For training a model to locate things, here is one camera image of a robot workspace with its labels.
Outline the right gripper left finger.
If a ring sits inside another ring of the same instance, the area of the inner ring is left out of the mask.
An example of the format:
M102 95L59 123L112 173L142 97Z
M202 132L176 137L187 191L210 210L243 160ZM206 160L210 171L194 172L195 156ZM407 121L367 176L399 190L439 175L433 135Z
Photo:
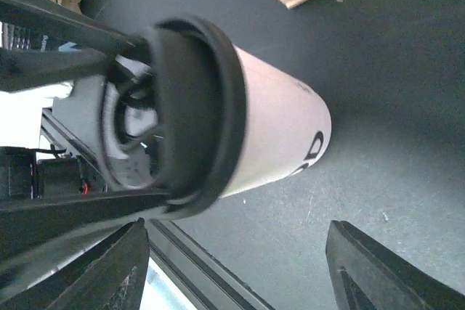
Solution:
M144 219L86 250L46 249L1 268L1 308L138 309L149 256Z

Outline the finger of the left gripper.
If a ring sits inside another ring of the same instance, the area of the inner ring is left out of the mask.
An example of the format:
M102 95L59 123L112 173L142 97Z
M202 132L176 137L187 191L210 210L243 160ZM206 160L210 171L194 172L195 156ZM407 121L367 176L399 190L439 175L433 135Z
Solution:
M77 60L145 59L145 40L66 9L50 0L1 0L1 21L79 44Z
M164 191L131 190L1 204L1 262L89 224L160 208Z

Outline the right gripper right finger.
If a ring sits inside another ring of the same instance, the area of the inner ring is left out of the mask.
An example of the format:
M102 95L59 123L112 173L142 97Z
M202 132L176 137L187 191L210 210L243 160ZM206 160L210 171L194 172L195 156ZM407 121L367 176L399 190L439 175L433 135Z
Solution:
M333 220L325 255L339 309L463 309L464 295L347 221Z

